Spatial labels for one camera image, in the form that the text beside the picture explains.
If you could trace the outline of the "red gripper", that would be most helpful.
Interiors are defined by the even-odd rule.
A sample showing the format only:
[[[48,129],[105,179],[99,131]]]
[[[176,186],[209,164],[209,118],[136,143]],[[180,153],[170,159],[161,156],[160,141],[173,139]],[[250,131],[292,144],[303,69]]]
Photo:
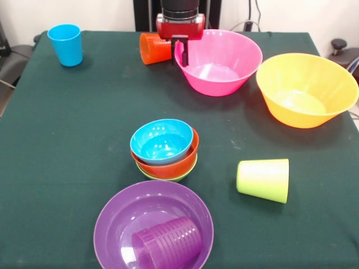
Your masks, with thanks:
[[[156,27],[161,39],[188,38],[190,40],[198,40],[202,38],[205,26],[205,16],[203,13],[198,14],[194,18],[188,20],[170,20],[162,13],[156,18]],[[188,66],[188,39],[180,39],[183,44],[182,66]],[[176,62],[175,50],[176,40],[171,40],[171,62],[174,66]]]

